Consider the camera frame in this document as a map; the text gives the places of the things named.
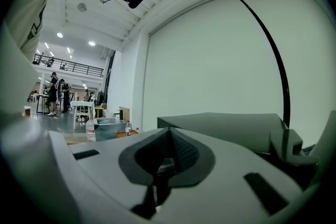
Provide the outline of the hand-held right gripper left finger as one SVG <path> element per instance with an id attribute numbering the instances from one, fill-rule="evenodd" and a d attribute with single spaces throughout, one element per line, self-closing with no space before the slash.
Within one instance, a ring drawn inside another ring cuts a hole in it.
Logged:
<path id="1" fill-rule="evenodd" d="M 49 217 L 56 223 L 152 223 L 140 216 L 148 187 L 128 180 L 119 156 L 130 145 L 162 133 L 157 129 L 72 146 L 62 134 L 50 133 Z"/>

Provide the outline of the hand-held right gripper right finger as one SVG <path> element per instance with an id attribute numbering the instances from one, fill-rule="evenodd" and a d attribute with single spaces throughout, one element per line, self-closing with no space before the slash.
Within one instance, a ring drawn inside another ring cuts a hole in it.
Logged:
<path id="1" fill-rule="evenodd" d="M 287 174 L 240 145 L 187 130 L 215 155 L 210 174 L 195 187 L 174 188 L 155 223 L 263 223 L 269 218 L 244 176 L 259 173 L 286 201 L 302 194 Z"/>

